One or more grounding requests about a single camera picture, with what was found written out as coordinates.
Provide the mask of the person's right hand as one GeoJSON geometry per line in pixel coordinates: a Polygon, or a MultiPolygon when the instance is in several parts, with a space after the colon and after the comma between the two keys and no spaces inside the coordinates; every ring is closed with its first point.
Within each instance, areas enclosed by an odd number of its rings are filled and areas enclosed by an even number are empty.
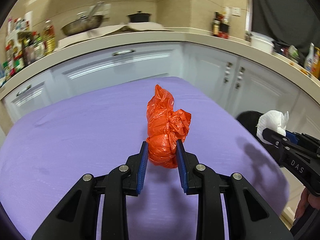
{"type": "Polygon", "coordinates": [[[314,209],[320,209],[320,197],[316,197],[309,192],[307,188],[305,188],[300,196],[300,201],[298,203],[295,219],[300,218],[307,206],[311,205],[314,209]]]}

